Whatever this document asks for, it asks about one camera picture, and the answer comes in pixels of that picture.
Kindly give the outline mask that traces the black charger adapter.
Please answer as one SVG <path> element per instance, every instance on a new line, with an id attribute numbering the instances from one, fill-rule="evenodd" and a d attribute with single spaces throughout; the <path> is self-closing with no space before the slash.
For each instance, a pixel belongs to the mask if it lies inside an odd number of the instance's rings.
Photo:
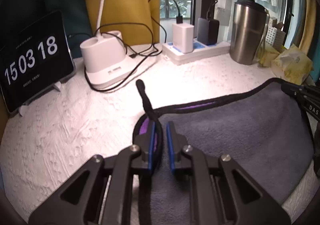
<path id="1" fill-rule="evenodd" d="M 206 46 L 217 44 L 220 22 L 214 19 L 216 4 L 217 0 L 211 1 L 206 18 L 198 19 L 197 40 Z"/>

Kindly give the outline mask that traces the white power strip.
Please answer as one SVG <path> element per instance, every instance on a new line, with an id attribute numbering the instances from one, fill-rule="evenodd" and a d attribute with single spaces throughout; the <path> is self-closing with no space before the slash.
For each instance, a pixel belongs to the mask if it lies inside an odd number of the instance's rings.
<path id="1" fill-rule="evenodd" d="M 187 54 L 182 53 L 173 46 L 172 42 L 165 43 L 162 46 L 164 57 L 175 65 L 182 65 L 195 62 L 201 59 L 211 58 L 229 53 L 230 43 L 222 41 L 220 43 L 206 46 L 201 42 L 194 40 L 193 51 Z"/>

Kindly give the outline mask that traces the tablet showing clock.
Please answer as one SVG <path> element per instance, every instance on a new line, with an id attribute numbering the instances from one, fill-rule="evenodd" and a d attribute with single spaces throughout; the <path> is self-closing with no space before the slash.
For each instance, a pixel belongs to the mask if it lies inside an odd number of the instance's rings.
<path id="1" fill-rule="evenodd" d="M 11 114 L 75 71 L 61 11 L 37 20 L 1 50 L 1 94 Z"/>

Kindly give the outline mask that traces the white patterned tablecloth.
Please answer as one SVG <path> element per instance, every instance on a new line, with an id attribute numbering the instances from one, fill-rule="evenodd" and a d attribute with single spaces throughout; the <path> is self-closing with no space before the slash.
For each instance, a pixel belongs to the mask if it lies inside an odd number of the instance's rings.
<path id="1" fill-rule="evenodd" d="M 183 65 L 149 57 L 120 88 L 96 92 L 85 79 L 84 61 L 75 65 L 75 75 L 59 91 L 31 102 L 4 130 L 5 196 L 24 221 L 93 155 L 113 156 L 133 143 L 145 112 L 137 80 L 158 109 L 241 94 L 274 78 L 270 69 L 238 64 L 228 54 Z"/>

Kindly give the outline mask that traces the yellow curtain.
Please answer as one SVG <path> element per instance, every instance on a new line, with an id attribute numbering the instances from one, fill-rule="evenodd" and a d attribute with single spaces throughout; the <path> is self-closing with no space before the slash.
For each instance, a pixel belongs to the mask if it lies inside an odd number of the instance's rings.
<path id="1" fill-rule="evenodd" d="M 306 0 L 306 13 L 305 23 L 302 39 L 299 44 L 299 49 L 304 53 L 308 54 L 311 47 L 313 34 L 315 32 L 316 24 L 316 11 L 317 11 L 316 0 Z"/>
<path id="2" fill-rule="evenodd" d="M 100 0 L 85 0 L 93 31 L 119 30 L 129 46 L 159 42 L 159 0 L 104 0 L 101 23 L 97 24 Z"/>

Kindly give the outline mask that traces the yellow curtain left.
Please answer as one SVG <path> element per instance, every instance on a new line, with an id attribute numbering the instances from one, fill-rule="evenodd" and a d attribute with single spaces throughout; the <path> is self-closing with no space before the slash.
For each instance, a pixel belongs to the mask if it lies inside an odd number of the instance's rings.
<path id="1" fill-rule="evenodd" d="M 100 0 L 85 0 L 93 31 L 119 30 L 129 46 L 159 42 L 159 0 L 104 0 L 101 23 L 97 24 Z"/>

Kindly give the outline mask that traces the purple and grey towel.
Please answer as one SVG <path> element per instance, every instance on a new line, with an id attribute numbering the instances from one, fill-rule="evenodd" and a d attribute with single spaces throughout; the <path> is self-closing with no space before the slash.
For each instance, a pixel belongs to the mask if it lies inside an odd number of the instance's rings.
<path id="1" fill-rule="evenodd" d="M 205 154 L 229 154 L 287 212 L 291 224 L 308 218 L 319 196 L 313 170 L 315 129 L 310 114 L 272 78 L 255 89 L 154 109 L 144 83 L 137 87 L 144 114 L 133 138 L 156 124 L 153 172 L 139 178 L 140 224 L 191 224 L 190 181 L 170 168 L 166 127 L 173 122 L 188 143 Z"/>

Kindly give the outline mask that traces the stainless steel tumbler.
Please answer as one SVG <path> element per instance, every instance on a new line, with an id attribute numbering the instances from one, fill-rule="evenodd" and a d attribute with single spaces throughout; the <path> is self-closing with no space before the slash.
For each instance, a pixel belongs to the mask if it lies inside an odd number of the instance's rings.
<path id="1" fill-rule="evenodd" d="M 234 3 L 231 58 L 243 65 L 253 63 L 263 40 L 268 11 L 254 0 L 237 0 Z"/>

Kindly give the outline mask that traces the white lattice basket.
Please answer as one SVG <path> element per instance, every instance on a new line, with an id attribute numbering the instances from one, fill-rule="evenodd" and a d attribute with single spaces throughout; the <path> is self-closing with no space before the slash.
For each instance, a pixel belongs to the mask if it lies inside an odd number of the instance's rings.
<path id="1" fill-rule="evenodd" d="M 280 29 L 267 25 L 267 32 L 265 34 L 265 42 L 276 50 L 280 50 L 283 46 L 286 33 Z"/>

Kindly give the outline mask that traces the white charger adapter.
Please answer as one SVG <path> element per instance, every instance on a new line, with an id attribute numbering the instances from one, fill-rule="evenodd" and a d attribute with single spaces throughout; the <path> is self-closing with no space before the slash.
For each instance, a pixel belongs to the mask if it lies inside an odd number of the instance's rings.
<path id="1" fill-rule="evenodd" d="M 172 24 L 173 46 L 181 53 L 188 54 L 193 51 L 194 26 L 183 22 L 182 16 L 176 17 L 176 23 Z"/>

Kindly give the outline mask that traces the yellow tissue pack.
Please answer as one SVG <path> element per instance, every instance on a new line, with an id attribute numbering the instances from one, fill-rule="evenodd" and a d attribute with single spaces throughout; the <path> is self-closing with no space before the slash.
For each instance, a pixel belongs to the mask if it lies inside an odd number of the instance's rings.
<path id="1" fill-rule="evenodd" d="M 313 62 L 294 44 L 288 49 L 276 50 L 269 44 L 260 53 L 260 66 L 270 68 L 275 77 L 301 85 L 313 70 Z"/>

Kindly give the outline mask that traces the yellow curtain right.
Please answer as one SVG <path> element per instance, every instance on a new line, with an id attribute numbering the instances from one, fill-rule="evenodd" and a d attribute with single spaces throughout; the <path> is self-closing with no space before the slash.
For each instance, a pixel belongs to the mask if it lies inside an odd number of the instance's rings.
<path id="1" fill-rule="evenodd" d="M 304 53 L 308 54 L 311 47 L 313 34 L 315 32 L 316 24 L 316 11 L 317 11 L 316 0 L 306 0 L 306 13 L 305 23 L 302 39 L 299 44 L 299 49 Z"/>

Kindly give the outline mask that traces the white desk lamp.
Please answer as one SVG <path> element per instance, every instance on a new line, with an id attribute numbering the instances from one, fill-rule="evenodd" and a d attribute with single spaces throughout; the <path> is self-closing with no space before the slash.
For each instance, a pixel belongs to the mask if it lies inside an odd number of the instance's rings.
<path id="1" fill-rule="evenodd" d="M 125 52 L 120 31 L 97 33 L 80 44 L 85 78 L 92 90 L 112 91 L 136 72 L 135 61 Z"/>

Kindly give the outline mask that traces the dark green curtain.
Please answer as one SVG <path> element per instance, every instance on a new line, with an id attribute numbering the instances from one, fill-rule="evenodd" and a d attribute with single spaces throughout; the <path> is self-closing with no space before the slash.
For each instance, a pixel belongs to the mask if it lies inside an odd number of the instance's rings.
<path id="1" fill-rule="evenodd" d="M 80 43 L 92 36 L 85 0 L 1 0 L 1 47 L 56 10 L 62 13 L 72 57 L 81 57 Z"/>

